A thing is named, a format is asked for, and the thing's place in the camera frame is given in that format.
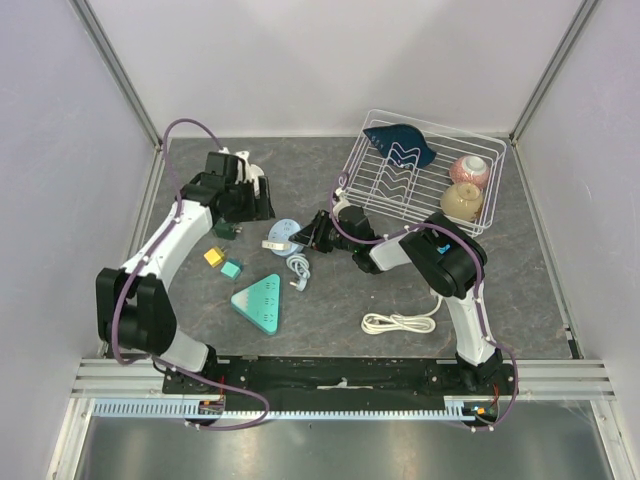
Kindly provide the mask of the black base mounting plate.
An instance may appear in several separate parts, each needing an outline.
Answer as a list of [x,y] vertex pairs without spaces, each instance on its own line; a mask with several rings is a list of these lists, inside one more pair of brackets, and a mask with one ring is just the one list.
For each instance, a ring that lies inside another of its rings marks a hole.
[[484,380],[474,380],[454,360],[427,358],[227,356],[207,369],[221,390],[181,373],[164,376],[165,394],[223,394],[229,410],[249,411],[265,397],[275,412],[435,410],[446,396],[504,399],[514,391],[513,366],[503,363]]

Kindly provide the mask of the dark blue leaf plate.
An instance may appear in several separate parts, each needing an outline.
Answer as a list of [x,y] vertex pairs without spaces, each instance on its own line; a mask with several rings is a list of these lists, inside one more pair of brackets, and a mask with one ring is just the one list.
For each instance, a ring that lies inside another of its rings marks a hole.
[[409,124],[369,127],[363,133],[380,155],[395,167],[422,169],[437,155],[421,131]]

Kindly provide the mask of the teal cube plug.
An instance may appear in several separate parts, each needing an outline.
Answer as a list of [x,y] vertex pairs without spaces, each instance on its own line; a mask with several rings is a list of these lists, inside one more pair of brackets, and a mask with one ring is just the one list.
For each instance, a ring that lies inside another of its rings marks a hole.
[[242,273],[243,266],[241,263],[229,259],[221,266],[220,273],[225,277],[235,281]]

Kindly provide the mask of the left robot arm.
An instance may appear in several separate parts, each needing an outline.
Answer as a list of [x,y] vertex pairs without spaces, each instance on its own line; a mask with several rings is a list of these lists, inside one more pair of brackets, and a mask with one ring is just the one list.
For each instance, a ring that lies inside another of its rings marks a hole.
[[97,327],[114,357],[123,351],[153,357],[185,370],[185,382],[208,393],[219,382],[212,347],[184,333],[169,298],[172,280],[193,247],[219,221],[270,220],[269,181],[246,151],[208,154],[205,168],[182,186],[167,217],[144,246],[121,267],[96,278]]

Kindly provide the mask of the beige ceramic bowl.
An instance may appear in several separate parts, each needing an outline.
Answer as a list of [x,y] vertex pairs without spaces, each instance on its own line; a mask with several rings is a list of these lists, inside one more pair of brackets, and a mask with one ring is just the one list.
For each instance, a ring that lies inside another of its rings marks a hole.
[[454,183],[440,199],[440,206],[445,215],[467,222],[479,218],[483,203],[482,190],[469,182]]

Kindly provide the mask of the white plug adapter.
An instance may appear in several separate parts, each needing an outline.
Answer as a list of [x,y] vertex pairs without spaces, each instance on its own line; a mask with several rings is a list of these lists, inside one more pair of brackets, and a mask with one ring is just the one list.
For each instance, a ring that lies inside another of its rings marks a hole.
[[291,244],[289,242],[270,240],[263,240],[261,242],[261,246],[265,249],[278,252],[287,251],[291,248]]

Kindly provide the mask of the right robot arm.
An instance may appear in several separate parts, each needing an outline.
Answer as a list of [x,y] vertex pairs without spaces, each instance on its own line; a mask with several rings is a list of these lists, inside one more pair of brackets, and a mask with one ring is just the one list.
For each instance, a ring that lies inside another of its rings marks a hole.
[[319,211],[311,223],[289,240],[321,253],[347,251],[364,272],[380,274],[411,265],[448,308],[456,334],[458,381],[467,392],[483,392],[503,363],[490,331],[483,300],[483,248],[443,213],[395,234],[378,235],[364,209]]

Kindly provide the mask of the teal triangular power strip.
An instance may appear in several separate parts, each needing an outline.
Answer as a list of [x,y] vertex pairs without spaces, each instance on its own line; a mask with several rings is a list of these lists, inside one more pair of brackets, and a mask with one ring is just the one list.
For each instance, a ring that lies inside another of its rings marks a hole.
[[231,306],[267,335],[279,327],[281,278],[271,274],[231,296]]

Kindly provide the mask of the round light blue socket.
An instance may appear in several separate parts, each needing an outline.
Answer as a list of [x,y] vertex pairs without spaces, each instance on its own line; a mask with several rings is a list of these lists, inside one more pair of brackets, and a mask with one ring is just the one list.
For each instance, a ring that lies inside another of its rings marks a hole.
[[291,235],[299,232],[300,230],[301,225],[293,219],[278,220],[269,230],[267,240],[289,242],[291,244],[291,248],[282,252],[270,251],[279,257],[288,257],[293,254],[301,253],[303,251],[303,246],[297,245],[289,239]]

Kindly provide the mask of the pink patterned bowl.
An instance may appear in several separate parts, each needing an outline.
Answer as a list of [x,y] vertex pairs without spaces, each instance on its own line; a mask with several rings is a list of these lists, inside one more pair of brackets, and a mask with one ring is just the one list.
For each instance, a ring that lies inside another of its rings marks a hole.
[[484,190],[489,183],[490,168],[476,155],[464,155],[458,158],[449,169],[449,177],[454,184],[471,183]]

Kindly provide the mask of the yellow cube plug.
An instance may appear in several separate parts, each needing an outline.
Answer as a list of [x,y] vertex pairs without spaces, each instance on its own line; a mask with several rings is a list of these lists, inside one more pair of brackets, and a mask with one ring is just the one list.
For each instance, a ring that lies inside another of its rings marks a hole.
[[221,247],[209,249],[204,253],[203,257],[212,268],[218,267],[226,260],[225,251]]

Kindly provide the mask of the dark green cube plug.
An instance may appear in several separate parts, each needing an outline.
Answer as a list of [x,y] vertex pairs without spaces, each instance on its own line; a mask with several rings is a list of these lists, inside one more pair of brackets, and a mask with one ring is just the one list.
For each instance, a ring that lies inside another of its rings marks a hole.
[[242,232],[243,227],[238,223],[227,222],[224,219],[218,220],[214,227],[213,233],[217,238],[233,241]]

